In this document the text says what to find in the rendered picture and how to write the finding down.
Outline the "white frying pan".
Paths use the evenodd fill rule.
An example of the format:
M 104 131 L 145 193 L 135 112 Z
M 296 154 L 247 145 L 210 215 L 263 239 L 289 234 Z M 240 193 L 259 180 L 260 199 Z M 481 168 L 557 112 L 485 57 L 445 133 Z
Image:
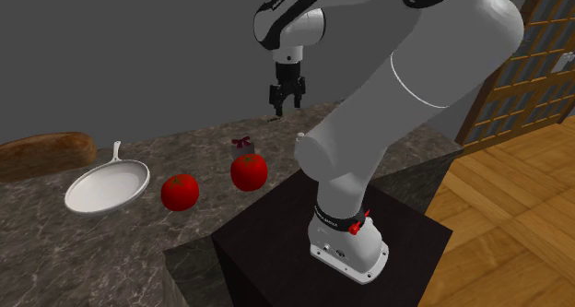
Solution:
M 137 199 L 150 180 L 148 166 L 134 159 L 121 159 L 121 141 L 113 144 L 109 162 L 77 178 L 65 193 L 65 206 L 72 213 L 93 217 L 110 213 Z

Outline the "wooden lattice door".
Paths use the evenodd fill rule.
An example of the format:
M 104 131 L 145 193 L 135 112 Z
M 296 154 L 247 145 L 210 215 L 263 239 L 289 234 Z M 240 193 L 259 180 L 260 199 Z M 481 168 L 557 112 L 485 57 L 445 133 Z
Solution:
M 575 0 L 525 0 L 517 51 L 478 92 L 455 142 L 472 152 L 567 116 L 575 106 Z

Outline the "red tomato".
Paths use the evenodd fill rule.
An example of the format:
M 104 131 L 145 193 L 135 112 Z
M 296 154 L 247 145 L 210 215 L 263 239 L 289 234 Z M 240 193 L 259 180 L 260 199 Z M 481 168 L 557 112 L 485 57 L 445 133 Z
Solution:
M 266 183 L 267 176 L 267 164 L 258 154 L 240 156 L 230 166 L 232 182 L 244 192 L 260 189 Z
M 195 205 L 199 198 L 199 185 L 190 174 L 170 177 L 161 187 L 160 199 L 170 211 L 184 211 Z

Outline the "grey gift box red bow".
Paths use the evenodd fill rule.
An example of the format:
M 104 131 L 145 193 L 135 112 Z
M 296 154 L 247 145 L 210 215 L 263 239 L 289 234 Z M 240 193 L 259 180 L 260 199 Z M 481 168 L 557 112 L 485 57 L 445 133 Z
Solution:
M 249 136 L 245 136 L 243 138 L 232 139 L 231 143 L 232 143 L 232 146 L 230 149 L 231 149 L 231 155 L 232 155 L 233 159 L 237 159 L 237 158 L 244 156 L 244 155 L 253 154 L 255 152 L 254 144 L 251 141 L 251 138 Z

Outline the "brown bread loaf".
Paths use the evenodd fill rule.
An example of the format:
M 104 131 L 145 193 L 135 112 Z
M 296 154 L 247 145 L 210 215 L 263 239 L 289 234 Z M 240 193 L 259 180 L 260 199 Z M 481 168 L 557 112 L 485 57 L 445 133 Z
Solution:
M 81 132 L 41 134 L 4 143 L 0 145 L 0 183 L 82 168 L 97 153 L 93 139 Z

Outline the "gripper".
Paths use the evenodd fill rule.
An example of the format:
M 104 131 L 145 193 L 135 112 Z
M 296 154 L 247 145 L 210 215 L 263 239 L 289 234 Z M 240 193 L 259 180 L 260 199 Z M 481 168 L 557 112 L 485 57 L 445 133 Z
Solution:
M 305 77 L 300 74 L 300 63 L 276 63 L 276 84 L 269 90 L 269 103 L 276 110 L 276 116 L 283 116 L 283 101 L 287 96 L 294 96 L 294 108 L 300 108 L 302 96 L 306 93 Z

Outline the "dark robot stand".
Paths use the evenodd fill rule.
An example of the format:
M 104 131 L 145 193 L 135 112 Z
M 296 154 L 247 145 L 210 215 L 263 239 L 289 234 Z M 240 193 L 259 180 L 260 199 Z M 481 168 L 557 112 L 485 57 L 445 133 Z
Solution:
M 317 187 L 297 171 L 213 233 L 233 307 L 417 307 L 451 230 L 369 186 L 364 206 L 391 253 L 361 285 L 311 248 Z

